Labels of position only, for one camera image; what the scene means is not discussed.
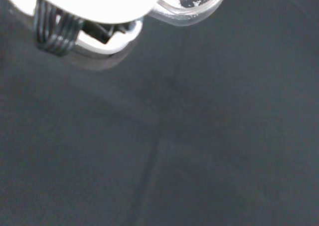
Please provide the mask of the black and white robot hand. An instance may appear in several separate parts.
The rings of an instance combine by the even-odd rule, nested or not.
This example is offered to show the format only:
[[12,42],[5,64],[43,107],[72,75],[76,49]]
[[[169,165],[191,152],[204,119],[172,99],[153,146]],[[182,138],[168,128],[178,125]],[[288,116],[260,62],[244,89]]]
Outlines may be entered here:
[[78,46],[112,55],[134,41],[159,0],[9,0],[32,17],[35,44],[64,56]]

